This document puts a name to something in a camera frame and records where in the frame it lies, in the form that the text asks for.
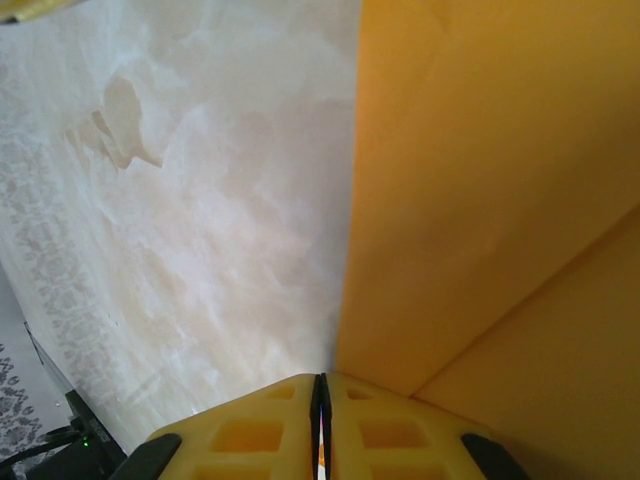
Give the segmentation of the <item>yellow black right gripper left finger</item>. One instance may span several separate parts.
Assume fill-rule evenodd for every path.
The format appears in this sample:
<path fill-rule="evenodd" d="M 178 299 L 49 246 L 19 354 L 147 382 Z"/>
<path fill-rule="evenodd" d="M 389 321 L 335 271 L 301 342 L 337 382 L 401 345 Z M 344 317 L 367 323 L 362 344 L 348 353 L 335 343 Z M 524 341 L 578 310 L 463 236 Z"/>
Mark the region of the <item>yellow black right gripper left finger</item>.
<path fill-rule="evenodd" d="M 319 404 L 300 374 L 152 433 L 116 479 L 316 479 Z"/>

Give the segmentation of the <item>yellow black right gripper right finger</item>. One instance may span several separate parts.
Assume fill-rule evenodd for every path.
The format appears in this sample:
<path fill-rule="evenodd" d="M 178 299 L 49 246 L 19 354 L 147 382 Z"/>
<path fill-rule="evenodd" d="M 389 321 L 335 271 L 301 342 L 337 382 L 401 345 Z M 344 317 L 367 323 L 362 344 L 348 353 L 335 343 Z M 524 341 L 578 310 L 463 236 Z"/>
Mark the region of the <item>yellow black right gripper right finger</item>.
<path fill-rule="evenodd" d="M 344 374 L 324 376 L 328 479 L 528 479 L 485 427 Z"/>

